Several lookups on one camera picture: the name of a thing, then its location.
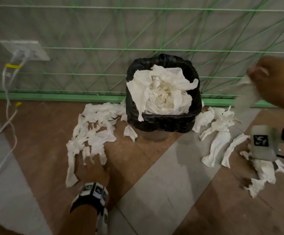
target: yellow cable tie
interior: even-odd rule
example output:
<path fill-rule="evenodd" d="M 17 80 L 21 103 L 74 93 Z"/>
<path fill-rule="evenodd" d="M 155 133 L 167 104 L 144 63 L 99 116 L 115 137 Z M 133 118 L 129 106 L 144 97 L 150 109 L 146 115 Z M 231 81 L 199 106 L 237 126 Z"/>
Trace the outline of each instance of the yellow cable tie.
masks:
<path fill-rule="evenodd" d="M 21 105 L 22 105 L 21 102 L 17 102 L 17 103 L 15 104 L 15 107 L 18 107 L 18 106 L 21 106 Z"/>
<path fill-rule="evenodd" d="M 19 65 L 12 65 L 12 64 L 9 64 L 9 63 L 7 63 L 6 65 L 5 65 L 6 67 L 8 67 L 8 68 L 21 68 Z"/>

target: trash can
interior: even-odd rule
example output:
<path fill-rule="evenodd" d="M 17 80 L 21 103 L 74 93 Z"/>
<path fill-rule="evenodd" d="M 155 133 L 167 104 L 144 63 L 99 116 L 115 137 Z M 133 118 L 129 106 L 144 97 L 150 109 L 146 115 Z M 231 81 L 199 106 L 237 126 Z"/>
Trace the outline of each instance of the trash can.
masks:
<path fill-rule="evenodd" d="M 184 60 L 178 56 L 160 54 L 157 57 L 134 60 L 127 71 L 127 82 L 133 80 L 134 73 L 137 70 L 151 70 L 151 67 L 155 64 L 164 68 L 181 68 L 184 77 L 191 83 L 194 79 L 198 79 L 197 88 L 187 91 L 187 94 L 192 97 L 192 103 L 187 114 L 158 115 L 142 113 L 144 121 L 138 121 L 138 110 L 132 100 L 128 87 L 126 87 L 126 113 L 128 116 L 128 123 L 135 129 L 140 130 L 140 135 L 143 135 L 144 138 L 149 138 L 150 140 L 152 140 L 152 138 L 161 138 L 162 140 L 163 138 L 168 137 L 168 132 L 189 132 L 194 126 L 195 117 L 201 112 L 202 101 L 199 91 L 199 76 L 195 68 L 190 61 Z"/>

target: hand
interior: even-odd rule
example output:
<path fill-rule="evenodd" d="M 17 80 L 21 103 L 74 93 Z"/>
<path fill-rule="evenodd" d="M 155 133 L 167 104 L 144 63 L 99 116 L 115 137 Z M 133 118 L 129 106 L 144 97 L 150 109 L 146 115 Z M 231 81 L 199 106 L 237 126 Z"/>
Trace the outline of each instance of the hand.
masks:
<path fill-rule="evenodd" d="M 109 169 L 107 169 L 107 171 L 104 170 L 98 154 L 94 156 L 94 164 L 90 162 L 89 157 L 85 158 L 85 163 L 86 165 L 83 165 L 83 159 L 81 156 L 79 160 L 76 160 L 77 177 L 83 183 L 98 182 L 106 187 L 110 178 Z"/>
<path fill-rule="evenodd" d="M 264 100 L 284 109 L 284 59 L 262 57 L 247 74 Z"/>

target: power outlet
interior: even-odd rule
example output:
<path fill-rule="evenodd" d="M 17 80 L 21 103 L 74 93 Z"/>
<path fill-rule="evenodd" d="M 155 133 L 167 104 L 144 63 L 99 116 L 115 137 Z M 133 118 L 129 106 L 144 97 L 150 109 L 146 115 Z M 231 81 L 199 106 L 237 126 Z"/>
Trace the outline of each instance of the power outlet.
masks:
<path fill-rule="evenodd" d="M 50 57 L 36 40 L 1 40 L 0 43 L 9 51 L 14 53 L 17 49 L 22 51 L 33 51 L 29 60 L 50 61 Z"/>

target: white cable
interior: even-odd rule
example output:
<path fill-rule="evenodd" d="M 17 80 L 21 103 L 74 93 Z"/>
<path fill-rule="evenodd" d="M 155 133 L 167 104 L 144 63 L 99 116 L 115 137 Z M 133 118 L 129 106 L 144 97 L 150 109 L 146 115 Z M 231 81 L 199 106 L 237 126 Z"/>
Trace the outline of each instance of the white cable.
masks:
<path fill-rule="evenodd" d="M 19 55 L 19 54 L 22 54 L 22 53 L 23 53 L 23 52 L 22 52 L 21 50 L 16 50 L 16 51 L 13 53 L 13 56 L 12 56 L 12 58 L 11 58 L 11 60 L 10 60 L 9 63 L 13 63 L 13 62 L 15 61 L 15 59 L 18 57 L 18 55 Z M 20 67 L 22 67 L 22 66 L 27 62 L 27 60 L 30 58 L 31 54 L 32 54 L 32 51 L 31 51 L 31 50 L 30 50 L 30 51 L 27 51 L 27 52 L 25 53 L 22 62 L 19 64 Z M 2 87 L 3 87 L 3 90 L 4 90 L 5 95 L 6 95 L 6 103 L 7 103 L 7 104 L 6 104 L 6 119 L 7 119 L 7 121 L 6 121 L 6 123 L 1 127 L 0 133 L 1 133 L 1 132 L 4 130 L 4 128 L 9 124 L 9 125 L 11 126 L 11 129 L 12 129 L 12 132 L 13 132 L 13 136 L 14 136 L 15 142 L 14 142 L 13 148 L 9 151 L 9 153 L 4 157 L 3 161 L 0 163 L 0 170 L 1 170 L 2 166 L 3 166 L 3 164 L 6 162 L 8 156 L 11 154 L 11 152 L 15 149 L 15 147 L 16 147 L 16 145 L 17 145 L 17 136 L 16 136 L 16 132 L 15 132 L 15 127 L 14 127 L 13 123 L 11 122 L 12 119 L 13 119 L 13 118 L 15 117 L 15 115 L 17 114 L 17 108 L 15 109 L 14 113 L 12 114 L 12 116 L 9 118 L 9 117 L 8 117 L 8 108 L 9 108 L 9 106 L 11 105 L 11 101 L 10 101 L 10 99 L 9 99 L 9 97 L 8 97 L 8 91 L 9 91 L 9 88 L 11 87 L 11 84 L 12 84 L 14 78 L 16 77 L 18 71 L 20 70 L 20 68 L 17 68 L 17 69 L 14 70 L 14 73 L 13 73 L 12 76 L 11 76 L 11 80 L 10 80 L 10 82 L 9 82 L 7 88 L 6 88 L 6 86 L 5 86 L 6 69 L 7 69 L 7 66 L 5 65 L 5 66 L 4 66 L 4 69 L 3 69 L 3 73 L 2 73 Z"/>

